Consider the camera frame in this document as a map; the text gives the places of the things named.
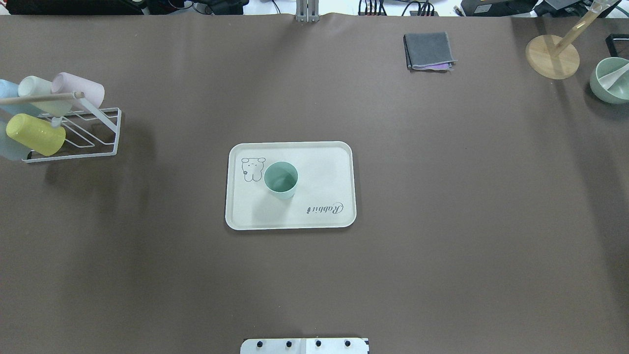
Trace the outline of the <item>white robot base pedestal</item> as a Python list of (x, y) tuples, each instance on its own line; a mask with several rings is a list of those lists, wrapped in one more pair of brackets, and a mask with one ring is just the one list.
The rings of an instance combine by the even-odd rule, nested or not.
[(369, 354), (368, 338), (261, 338), (244, 340), (241, 354)]

